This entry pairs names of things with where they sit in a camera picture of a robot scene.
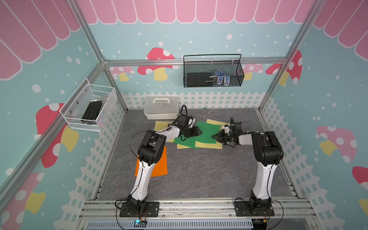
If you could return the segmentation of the white plastic storage box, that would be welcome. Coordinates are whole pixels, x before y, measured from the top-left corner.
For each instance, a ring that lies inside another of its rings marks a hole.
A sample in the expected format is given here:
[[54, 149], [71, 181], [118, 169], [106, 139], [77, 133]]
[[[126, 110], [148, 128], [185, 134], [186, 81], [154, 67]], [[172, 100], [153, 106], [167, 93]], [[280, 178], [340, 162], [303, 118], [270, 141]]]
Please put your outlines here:
[[144, 115], [148, 120], [175, 120], [179, 114], [179, 101], [175, 96], [148, 96]]

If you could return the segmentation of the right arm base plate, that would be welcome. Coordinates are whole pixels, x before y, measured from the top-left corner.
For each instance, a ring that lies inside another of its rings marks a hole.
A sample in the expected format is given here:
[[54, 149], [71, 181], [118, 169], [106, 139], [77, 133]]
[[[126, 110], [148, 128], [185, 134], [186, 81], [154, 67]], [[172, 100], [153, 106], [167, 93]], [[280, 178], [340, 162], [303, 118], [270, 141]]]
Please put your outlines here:
[[274, 208], [270, 200], [266, 200], [260, 205], [243, 200], [236, 200], [233, 204], [237, 217], [269, 218], [275, 216]]

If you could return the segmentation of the middle yellow paper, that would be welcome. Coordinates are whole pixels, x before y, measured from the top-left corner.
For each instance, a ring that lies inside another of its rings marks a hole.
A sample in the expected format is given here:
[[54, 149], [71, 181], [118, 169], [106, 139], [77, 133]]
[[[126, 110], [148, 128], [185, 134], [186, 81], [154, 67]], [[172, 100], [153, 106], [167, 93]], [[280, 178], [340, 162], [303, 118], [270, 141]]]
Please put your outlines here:
[[189, 146], [185, 146], [185, 145], [181, 145], [181, 144], [177, 144], [177, 149], [188, 149], [190, 148]]

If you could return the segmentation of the small green circuit board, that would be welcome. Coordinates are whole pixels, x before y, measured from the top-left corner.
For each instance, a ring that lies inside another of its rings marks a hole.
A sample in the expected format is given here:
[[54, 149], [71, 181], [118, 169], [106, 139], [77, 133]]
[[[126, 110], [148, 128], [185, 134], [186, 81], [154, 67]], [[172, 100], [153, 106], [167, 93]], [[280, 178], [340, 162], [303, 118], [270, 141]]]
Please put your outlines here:
[[146, 228], [147, 223], [146, 220], [137, 219], [134, 221], [134, 228]]

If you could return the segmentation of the blue white item in basket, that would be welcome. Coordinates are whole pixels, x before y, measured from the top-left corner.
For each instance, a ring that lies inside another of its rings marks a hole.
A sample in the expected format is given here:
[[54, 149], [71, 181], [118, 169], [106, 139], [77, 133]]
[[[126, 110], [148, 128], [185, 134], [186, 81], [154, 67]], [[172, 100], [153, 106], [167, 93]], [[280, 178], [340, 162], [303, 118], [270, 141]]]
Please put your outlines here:
[[209, 77], [210, 81], [215, 82], [217, 85], [222, 85], [224, 84], [224, 86], [229, 86], [230, 85], [230, 80], [231, 80], [231, 76], [225, 74], [224, 72], [222, 72], [221, 70], [217, 69], [214, 73], [214, 75]]

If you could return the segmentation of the small green paper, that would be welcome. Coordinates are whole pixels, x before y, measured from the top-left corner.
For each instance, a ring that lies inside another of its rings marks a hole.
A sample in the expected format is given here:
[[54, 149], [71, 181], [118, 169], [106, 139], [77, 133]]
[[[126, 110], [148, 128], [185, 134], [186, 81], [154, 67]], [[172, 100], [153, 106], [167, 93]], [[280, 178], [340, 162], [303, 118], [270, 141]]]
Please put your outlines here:
[[173, 142], [175, 144], [183, 145], [183, 146], [190, 147], [190, 148], [198, 150], [199, 147], [195, 146], [196, 145], [196, 140], [197, 140], [197, 137], [186, 138], [184, 135], [181, 135], [180, 137], [175, 138]]

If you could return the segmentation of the large green paper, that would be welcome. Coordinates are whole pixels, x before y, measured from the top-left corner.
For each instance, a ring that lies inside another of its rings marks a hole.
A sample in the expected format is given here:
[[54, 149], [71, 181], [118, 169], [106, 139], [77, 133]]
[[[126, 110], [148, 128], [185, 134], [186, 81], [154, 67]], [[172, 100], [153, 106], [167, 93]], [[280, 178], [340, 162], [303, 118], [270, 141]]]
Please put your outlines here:
[[212, 138], [212, 136], [220, 132], [221, 125], [213, 125], [202, 121], [198, 121], [196, 126], [199, 128], [202, 134], [194, 137], [195, 141], [205, 144], [215, 144], [217, 142], [214, 138]]

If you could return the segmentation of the yellow paper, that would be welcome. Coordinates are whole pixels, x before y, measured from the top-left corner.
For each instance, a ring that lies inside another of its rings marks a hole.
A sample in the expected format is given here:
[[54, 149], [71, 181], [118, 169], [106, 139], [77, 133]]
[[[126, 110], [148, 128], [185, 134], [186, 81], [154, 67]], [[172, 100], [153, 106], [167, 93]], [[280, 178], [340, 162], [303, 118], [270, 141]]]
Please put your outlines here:
[[[215, 120], [211, 120], [211, 119], [207, 119], [206, 123], [213, 124], [213, 125], [221, 125], [221, 129], [222, 129], [223, 125], [228, 125], [228, 123], [215, 121]], [[219, 143], [219, 142], [216, 142], [215, 144], [205, 144], [205, 143], [201, 143], [201, 142], [196, 141], [195, 145], [196, 145], [196, 147], [199, 147], [199, 148], [222, 149], [222, 144]]]
[[168, 128], [169, 121], [156, 121], [154, 131], [161, 131]]
[[190, 148], [189, 146], [185, 146], [185, 145], [181, 145], [181, 144], [177, 144], [177, 149], [188, 149]]

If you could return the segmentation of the black box in white basket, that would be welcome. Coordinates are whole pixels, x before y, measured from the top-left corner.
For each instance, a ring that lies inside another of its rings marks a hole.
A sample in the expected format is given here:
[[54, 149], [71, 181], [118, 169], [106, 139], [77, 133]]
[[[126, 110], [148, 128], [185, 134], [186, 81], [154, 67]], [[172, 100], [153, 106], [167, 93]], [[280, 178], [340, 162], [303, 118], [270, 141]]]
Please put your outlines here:
[[81, 122], [87, 125], [95, 125], [102, 105], [103, 103], [101, 100], [90, 101], [85, 113], [83, 114]]

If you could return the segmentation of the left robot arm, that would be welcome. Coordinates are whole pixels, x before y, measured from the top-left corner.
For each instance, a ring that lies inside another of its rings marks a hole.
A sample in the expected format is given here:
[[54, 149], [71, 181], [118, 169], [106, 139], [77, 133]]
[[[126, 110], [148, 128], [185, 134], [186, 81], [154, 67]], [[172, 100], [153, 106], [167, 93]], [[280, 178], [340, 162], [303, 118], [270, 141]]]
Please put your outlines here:
[[188, 115], [187, 106], [184, 104], [178, 117], [168, 124], [167, 128], [160, 131], [151, 129], [142, 131], [144, 137], [137, 152], [133, 152], [133, 155], [140, 162], [134, 187], [126, 199], [120, 199], [119, 204], [115, 204], [117, 210], [121, 211], [122, 217], [125, 211], [137, 215], [139, 219], [144, 215], [148, 215], [148, 185], [154, 167], [163, 156], [165, 144], [167, 141], [176, 138], [185, 141], [200, 136], [202, 131], [194, 125], [194, 122], [195, 118]]

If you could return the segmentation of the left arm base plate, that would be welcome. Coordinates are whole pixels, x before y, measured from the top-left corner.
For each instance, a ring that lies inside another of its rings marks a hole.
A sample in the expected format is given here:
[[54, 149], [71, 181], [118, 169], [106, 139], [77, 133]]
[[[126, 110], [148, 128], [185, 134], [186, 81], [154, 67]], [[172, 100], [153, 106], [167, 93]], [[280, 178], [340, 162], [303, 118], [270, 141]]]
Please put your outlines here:
[[123, 202], [118, 214], [121, 218], [158, 217], [159, 206], [159, 202], [145, 202], [137, 211], [127, 202]]

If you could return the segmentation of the orange paper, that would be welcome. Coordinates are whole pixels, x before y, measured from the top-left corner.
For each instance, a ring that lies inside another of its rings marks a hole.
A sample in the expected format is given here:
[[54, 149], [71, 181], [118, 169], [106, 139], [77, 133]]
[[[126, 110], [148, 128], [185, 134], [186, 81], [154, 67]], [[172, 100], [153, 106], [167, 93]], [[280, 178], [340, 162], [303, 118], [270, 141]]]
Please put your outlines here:
[[156, 163], [152, 173], [151, 177], [158, 177], [162, 175], [168, 174], [168, 166], [167, 166], [167, 147], [164, 147], [163, 155], [158, 163]]

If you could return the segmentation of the left yellow paper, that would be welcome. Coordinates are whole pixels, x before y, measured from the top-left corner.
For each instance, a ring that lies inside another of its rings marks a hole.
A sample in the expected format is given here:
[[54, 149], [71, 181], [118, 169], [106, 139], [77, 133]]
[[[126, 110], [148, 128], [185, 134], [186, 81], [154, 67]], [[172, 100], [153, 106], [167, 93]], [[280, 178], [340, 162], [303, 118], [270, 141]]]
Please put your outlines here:
[[154, 131], [161, 131], [168, 128], [169, 121], [156, 121]]

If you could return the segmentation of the right yellow paper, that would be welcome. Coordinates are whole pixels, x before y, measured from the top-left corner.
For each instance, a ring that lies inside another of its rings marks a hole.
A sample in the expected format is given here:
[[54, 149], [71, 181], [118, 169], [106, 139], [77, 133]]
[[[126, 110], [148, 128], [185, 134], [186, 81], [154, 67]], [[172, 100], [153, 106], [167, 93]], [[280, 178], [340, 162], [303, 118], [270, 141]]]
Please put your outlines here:
[[[215, 121], [215, 120], [211, 120], [211, 119], [207, 119], [206, 123], [213, 124], [213, 125], [221, 125], [221, 129], [222, 129], [223, 125], [228, 125], [228, 123]], [[205, 143], [201, 143], [201, 142], [196, 141], [195, 145], [196, 145], [196, 147], [199, 147], [199, 148], [222, 149], [222, 144], [219, 143], [219, 142], [216, 142], [215, 144], [205, 144]]]

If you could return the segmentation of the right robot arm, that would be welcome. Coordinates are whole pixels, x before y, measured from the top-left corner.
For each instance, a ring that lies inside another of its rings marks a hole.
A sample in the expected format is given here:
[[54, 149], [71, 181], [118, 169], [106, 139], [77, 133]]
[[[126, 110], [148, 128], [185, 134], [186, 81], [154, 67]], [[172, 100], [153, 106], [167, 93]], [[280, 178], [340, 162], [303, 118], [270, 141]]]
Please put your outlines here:
[[234, 207], [237, 216], [275, 215], [272, 207], [271, 187], [275, 171], [284, 157], [284, 152], [273, 131], [243, 131], [241, 122], [231, 118], [229, 125], [211, 137], [224, 146], [235, 148], [237, 145], [252, 146], [257, 161], [257, 176], [248, 201], [237, 198]]

